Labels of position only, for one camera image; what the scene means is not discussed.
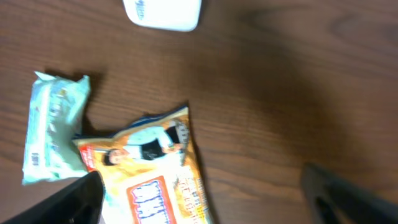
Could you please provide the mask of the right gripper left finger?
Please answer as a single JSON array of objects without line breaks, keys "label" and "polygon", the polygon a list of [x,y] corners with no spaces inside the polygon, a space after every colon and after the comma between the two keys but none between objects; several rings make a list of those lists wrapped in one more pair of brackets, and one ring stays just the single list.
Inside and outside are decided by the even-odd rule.
[{"label": "right gripper left finger", "polygon": [[100,173],[93,171],[5,224],[98,224],[103,199]]}]

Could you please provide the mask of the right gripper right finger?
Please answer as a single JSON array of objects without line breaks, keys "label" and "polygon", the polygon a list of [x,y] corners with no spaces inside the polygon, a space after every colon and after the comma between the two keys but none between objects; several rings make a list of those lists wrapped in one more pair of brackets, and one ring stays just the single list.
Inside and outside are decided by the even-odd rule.
[{"label": "right gripper right finger", "polygon": [[314,223],[397,223],[397,205],[379,198],[314,163],[303,166],[300,184]]}]

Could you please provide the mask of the yellow snack bag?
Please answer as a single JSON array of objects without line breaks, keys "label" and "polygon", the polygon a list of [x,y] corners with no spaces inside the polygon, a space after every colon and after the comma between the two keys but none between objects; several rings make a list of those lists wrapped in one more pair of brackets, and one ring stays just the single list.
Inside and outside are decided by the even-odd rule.
[{"label": "yellow snack bag", "polygon": [[105,223],[212,224],[188,105],[143,116],[106,137],[73,140],[104,184]]}]

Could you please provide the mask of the light green wipes packet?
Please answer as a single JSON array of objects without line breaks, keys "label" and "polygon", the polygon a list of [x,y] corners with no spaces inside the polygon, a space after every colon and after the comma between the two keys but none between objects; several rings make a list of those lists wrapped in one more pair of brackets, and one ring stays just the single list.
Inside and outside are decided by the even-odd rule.
[{"label": "light green wipes packet", "polygon": [[90,78],[78,81],[35,72],[29,103],[22,185],[83,177],[88,173],[72,139],[81,134]]}]

